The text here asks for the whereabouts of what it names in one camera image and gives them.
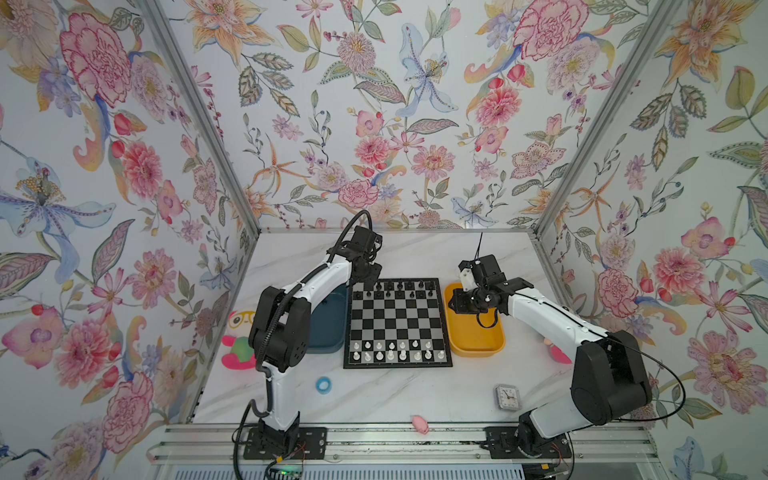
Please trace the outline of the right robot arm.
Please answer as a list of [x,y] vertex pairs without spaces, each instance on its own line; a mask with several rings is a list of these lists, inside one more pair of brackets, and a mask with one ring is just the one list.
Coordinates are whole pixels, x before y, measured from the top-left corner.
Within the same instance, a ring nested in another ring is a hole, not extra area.
[[634,336],[594,326],[530,282],[508,279],[493,255],[464,260],[458,269],[461,287],[449,301],[452,311],[520,320],[573,362],[569,392],[519,417],[514,433],[519,449],[532,454],[562,435],[605,425],[650,403],[651,386]]

